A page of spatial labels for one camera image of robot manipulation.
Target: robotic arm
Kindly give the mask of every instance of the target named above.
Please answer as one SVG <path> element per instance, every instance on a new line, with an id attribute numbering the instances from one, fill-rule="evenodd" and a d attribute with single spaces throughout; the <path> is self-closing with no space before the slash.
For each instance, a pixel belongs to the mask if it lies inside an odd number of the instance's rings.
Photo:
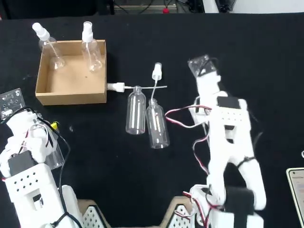
<path id="1" fill-rule="evenodd" d="M 188 62 L 199 92 L 194 105 L 211 108 L 209 113 L 203 108 L 189 108 L 195 124 L 209 128 L 210 162 L 207 185 L 195 185 L 185 195 L 198 201 L 199 204 L 195 200 L 192 203 L 194 210 L 203 214 L 203 221 L 198 220 L 202 226 L 208 227 L 209 220 L 216 228 L 261 228 L 263 219 L 254 210 L 265 208 L 266 194 L 254 157 L 247 103 L 220 91 L 220 76 L 211 60 L 206 55 Z M 247 188 L 225 187 L 223 174 L 228 162 L 237 166 Z"/>
<path id="2" fill-rule="evenodd" d="M 12 111 L 15 110 L 3 112 L 11 115 Z M 21 227 L 77 228 L 73 220 L 63 216 L 64 205 L 51 173 L 51 169 L 62 166 L 64 162 L 57 136 L 32 111 L 21 109 L 17 114 L 10 115 L 7 125 L 13 136 L 0 154 L 0 171 Z M 62 186 L 62 195 L 66 211 L 83 224 L 73 189 Z"/>

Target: clear plastic bottle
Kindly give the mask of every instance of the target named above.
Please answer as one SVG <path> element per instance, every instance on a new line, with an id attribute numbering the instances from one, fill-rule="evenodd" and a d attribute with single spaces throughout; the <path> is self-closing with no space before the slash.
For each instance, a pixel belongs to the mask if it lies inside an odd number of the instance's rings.
<path id="1" fill-rule="evenodd" d="M 156 99 L 149 100 L 146 117 L 151 147 L 160 149 L 169 146 L 170 140 L 164 112 L 162 107 L 157 104 Z"/>
<path id="2" fill-rule="evenodd" d="M 32 27 L 40 39 L 39 47 L 41 51 L 44 50 L 44 53 L 51 57 L 51 67 L 55 70 L 64 67 L 65 61 L 57 47 L 57 41 L 51 37 L 49 32 L 39 23 L 34 23 Z"/>
<path id="3" fill-rule="evenodd" d="M 125 130 L 129 134 L 143 134 L 145 132 L 146 96 L 140 86 L 135 86 L 128 97 L 127 120 Z"/>
<path id="4" fill-rule="evenodd" d="M 82 32 L 82 54 L 89 71 L 96 72 L 102 68 L 102 60 L 98 42 L 93 39 L 92 23 L 86 21 Z"/>

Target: yellow connector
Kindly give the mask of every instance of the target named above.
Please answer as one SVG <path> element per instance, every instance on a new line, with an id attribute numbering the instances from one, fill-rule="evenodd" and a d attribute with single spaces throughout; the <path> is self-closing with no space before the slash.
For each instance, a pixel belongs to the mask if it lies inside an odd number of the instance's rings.
<path id="1" fill-rule="evenodd" d="M 58 130 L 58 125 L 57 125 L 57 121 L 55 121 L 55 122 L 53 122 L 52 124 L 51 124 L 51 126 L 52 126 L 52 128 L 54 128 L 55 130 Z"/>

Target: black table surface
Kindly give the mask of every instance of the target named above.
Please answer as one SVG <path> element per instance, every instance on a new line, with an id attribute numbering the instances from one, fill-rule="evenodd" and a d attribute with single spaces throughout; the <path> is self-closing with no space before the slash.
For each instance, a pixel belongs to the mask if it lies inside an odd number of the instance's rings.
<path id="1" fill-rule="evenodd" d="M 152 86 L 155 62 L 163 65 L 155 97 L 165 111 L 190 105 L 197 96 L 187 60 L 203 54 L 219 59 L 222 83 L 247 100 L 264 130 L 256 148 L 267 195 L 259 212 L 265 227 L 300 227 L 285 171 L 303 166 L 304 14 L 141 15 L 40 19 L 58 40 L 81 39 L 90 20 L 96 39 L 106 39 L 108 82 Z M 112 226 L 160 224 L 174 196 L 206 183 L 191 151 L 203 130 L 168 123 L 171 144 L 152 150 L 148 133 L 125 132 L 129 91 L 108 92 L 107 104 L 42 106 L 35 98 L 39 67 L 38 38 L 32 19 L 0 22 L 0 93 L 21 88 L 28 106 L 57 120 L 72 147 L 63 183 L 79 199 L 97 202 Z M 147 97 L 151 91 L 145 91 Z M 192 124 L 188 111 L 173 115 Z M 258 124 L 252 121 L 252 136 Z M 1 126 L 0 151 L 11 132 Z M 202 143 L 198 155 L 208 163 Z M 244 185 L 236 168 L 225 172 L 227 185 Z M 0 184 L 1 227 L 19 227 L 5 184 Z"/>

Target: open cardboard box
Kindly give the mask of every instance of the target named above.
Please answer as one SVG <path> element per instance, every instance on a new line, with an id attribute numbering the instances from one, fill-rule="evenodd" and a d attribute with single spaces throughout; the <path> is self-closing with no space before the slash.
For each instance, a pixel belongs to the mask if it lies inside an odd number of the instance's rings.
<path id="1" fill-rule="evenodd" d="M 65 66 L 54 70 L 50 56 L 42 51 L 36 97 L 43 105 L 76 105 L 106 102 L 106 47 L 98 40 L 103 68 L 91 73 L 83 59 L 81 40 L 58 41 Z"/>

